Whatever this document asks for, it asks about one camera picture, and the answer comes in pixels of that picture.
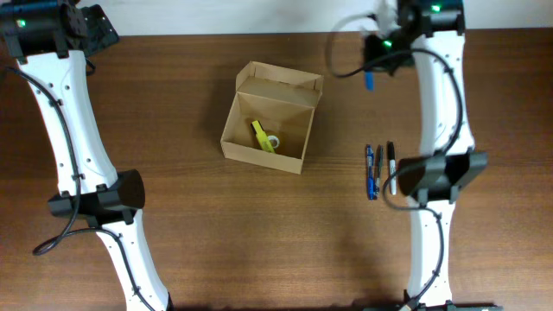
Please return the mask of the blue capped whiteboard marker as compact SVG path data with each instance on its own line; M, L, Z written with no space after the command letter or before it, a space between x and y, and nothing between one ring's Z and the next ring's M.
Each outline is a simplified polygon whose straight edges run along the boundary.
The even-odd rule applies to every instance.
M365 87L369 92L374 91L374 76L373 72L365 71Z

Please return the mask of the brown cardboard box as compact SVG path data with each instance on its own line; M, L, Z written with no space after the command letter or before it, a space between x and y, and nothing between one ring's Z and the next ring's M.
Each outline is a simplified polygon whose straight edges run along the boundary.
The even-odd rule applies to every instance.
M300 174L324 78L257 61L237 75L235 95L220 138L227 159ZM251 123L280 139L275 154L261 150Z

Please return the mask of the yellow tape roll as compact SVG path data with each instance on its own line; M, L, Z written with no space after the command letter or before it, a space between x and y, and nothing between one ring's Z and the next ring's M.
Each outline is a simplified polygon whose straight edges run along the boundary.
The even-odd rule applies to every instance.
M267 136L267 142L272 150L275 150L280 146L280 139L274 135Z

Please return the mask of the yellow highlighter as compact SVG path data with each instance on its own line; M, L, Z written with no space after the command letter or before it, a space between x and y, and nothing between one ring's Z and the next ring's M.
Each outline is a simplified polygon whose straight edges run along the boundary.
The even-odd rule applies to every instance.
M258 120L254 120L251 123L252 131L254 132L255 138L261 148L261 150L269 153L275 154L274 147L272 146L269 136L264 131L263 126L259 123Z

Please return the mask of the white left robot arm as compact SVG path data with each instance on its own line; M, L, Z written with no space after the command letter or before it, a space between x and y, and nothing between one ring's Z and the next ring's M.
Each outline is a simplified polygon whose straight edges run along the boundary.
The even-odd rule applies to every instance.
M115 45L117 31L102 8L74 1L7 1L1 36L40 108L57 166L53 216L66 218L61 233L36 246L52 251L65 238L95 233L105 245L129 310L171 310L143 229L145 192L135 169L117 171L102 143L89 91L92 55Z

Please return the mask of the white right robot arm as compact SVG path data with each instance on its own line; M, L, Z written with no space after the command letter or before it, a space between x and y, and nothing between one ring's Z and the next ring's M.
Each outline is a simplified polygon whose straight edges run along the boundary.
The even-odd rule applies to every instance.
M463 84L466 42L461 1L383 1L365 45L364 69L393 74L414 65L422 134L416 157L401 160L387 187L397 185L410 215L410 277L399 310L457 310L448 276L449 233L461 191L487 166L475 148Z

